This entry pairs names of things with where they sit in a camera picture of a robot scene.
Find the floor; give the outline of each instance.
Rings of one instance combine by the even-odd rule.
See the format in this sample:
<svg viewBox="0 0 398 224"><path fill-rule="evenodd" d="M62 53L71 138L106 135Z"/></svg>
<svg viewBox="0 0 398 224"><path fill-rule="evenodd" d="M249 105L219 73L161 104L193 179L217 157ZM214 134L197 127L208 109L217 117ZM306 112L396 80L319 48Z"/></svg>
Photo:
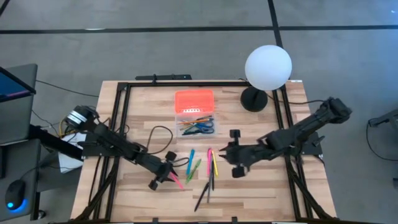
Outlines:
<svg viewBox="0 0 398 224"><path fill-rule="evenodd" d="M0 17L0 66L37 63L39 80L94 95L103 80L133 80L154 73L191 74L194 79L242 78L250 52L277 43L274 31L266 28L272 26L272 19L265 0L0 0L3 2L7 7ZM293 61L292 79L304 81L309 100L340 97L353 110L345 124L319 131L326 136L322 147L338 216L395 223L398 190L392 178L398 177L398 163L381 160L368 149L365 128L368 119L398 107L398 2L273 2L283 47ZM126 29L198 26L262 29ZM102 28L112 33L81 31ZM54 29L64 31L54 34ZM48 34L21 30L47 30ZM75 105L95 104L96 98L37 84L34 110L51 123L60 121ZM317 105L310 107L314 111ZM45 124L36 117L32 123ZM384 157L398 159L394 135L388 124L369 130L373 148ZM36 223L68 220L75 189L43 194L41 205L48 217ZM3 223L29 223L29 217Z"/></svg>

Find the lamp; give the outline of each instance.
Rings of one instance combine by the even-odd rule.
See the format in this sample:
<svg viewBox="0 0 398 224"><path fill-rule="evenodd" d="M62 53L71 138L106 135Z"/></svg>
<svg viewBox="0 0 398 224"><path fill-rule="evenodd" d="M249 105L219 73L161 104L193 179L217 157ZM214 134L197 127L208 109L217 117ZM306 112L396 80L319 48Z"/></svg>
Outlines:
<svg viewBox="0 0 398 224"><path fill-rule="evenodd" d="M276 90L289 79L292 59L288 53L275 45L265 45L254 50L244 66L246 78L252 85L241 95L242 106L252 112L266 107L266 90Z"/></svg>

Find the computer monitor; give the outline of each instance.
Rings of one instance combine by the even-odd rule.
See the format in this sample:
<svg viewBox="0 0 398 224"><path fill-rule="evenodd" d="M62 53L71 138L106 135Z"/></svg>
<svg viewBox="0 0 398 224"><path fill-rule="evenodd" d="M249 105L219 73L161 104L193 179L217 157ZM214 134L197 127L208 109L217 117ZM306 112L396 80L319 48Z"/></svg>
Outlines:
<svg viewBox="0 0 398 224"><path fill-rule="evenodd" d="M0 67L0 102L34 94L36 94L36 91L32 87Z"/></svg>

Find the pink marker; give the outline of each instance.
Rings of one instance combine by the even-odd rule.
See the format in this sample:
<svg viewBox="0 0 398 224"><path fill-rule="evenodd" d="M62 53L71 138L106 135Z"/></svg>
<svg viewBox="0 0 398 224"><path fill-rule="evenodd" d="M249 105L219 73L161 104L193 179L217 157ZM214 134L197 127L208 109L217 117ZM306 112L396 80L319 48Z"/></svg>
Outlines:
<svg viewBox="0 0 398 224"><path fill-rule="evenodd" d="M207 176L210 175L210 169L211 169L211 148L207 150Z"/></svg>
<svg viewBox="0 0 398 224"><path fill-rule="evenodd" d="M178 180L178 178L177 178L173 173L170 173L170 176L172 176L173 180L178 184L178 186L180 187L180 189L184 189L184 187L182 187L182 184L180 183L180 181Z"/></svg>

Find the plastic storage container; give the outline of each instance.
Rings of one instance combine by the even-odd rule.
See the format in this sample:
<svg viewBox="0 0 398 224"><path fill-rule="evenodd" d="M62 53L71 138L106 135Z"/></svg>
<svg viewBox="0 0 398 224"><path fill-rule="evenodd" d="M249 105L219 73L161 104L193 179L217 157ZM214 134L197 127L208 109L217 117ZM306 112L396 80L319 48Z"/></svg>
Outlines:
<svg viewBox="0 0 398 224"><path fill-rule="evenodd" d="M211 137L216 134L212 90L175 92L175 130L178 138Z"/></svg>

